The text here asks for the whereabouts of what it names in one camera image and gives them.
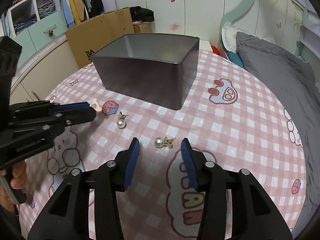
tablecloth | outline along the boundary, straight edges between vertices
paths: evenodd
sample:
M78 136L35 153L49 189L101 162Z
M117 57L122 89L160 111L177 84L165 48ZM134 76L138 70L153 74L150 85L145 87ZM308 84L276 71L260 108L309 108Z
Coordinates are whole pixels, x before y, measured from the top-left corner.
M106 90L93 64L61 82L47 99L69 104L94 98L106 115L68 127L54 148L27 160L28 201L20 213L28 230L72 169L98 168L127 149L133 137L140 141L136 171L128 191L117 193L126 240L196 238L204 194L190 188L180 152L185 137L222 168L249 169L294 227L306 186L299 133L279 100L244 69L200 50L196 79L179 111ZM124 129L116 126L119 111L128 115ZM164 136L176 137L172 149L154 146ZM227 198L226 238L232 224ZM95 238L93 208L91 192L89 230Z

pearl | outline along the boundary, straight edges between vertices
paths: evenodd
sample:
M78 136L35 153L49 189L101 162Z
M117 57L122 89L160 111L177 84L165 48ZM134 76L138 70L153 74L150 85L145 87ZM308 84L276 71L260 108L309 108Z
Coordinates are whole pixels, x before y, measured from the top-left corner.
M117 126L118 126L120 129L124 128L125 125L126 125L125 120L123 120L123 119L118 119L118 121L117 121Z
M155 146L157 148L162 148L164 146L164 140L161 137L155 139Z

gray storage box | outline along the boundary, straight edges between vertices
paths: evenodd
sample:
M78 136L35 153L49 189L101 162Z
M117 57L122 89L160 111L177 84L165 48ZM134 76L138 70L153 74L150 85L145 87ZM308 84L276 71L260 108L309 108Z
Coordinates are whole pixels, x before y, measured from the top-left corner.
M91 59L106 89L179 110L196 77L199 41L176 34L127 34Z

finger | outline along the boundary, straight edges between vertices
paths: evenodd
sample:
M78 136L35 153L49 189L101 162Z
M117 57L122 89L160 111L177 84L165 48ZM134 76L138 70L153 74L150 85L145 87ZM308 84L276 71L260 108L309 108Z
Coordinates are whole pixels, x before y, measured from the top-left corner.
M13 189L22 189L22 188L24 188L26 183L27 183L27 174L23 173L23 174L21 174L21 176L18 179L13 178L11 180L11 187Z
M21 174L24 174L27 172L26 170L27 170L27 165L25 161L16 163L12 166L12 176L18 179Z

silver bolt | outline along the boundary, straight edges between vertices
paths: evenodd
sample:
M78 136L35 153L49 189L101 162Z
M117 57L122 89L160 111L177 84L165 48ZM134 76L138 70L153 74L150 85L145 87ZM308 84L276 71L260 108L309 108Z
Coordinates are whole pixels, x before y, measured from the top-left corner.
M72 176L77 176L77 175L79 175L79 173L80 173L80 170L79 170L79 169L73 169L73 170L71 171L71 175L72 175Z
M250 171L248 169L241 169L241 173L243 175L249 175L250 174Z
M205 166L207 166L208 168L213 168L214 167L214 162L206 162Z
M116 166L116 162L115 162L115 161L108 161L108 162L107 162L107 166L108 166L109 168L112 168L112 167Z

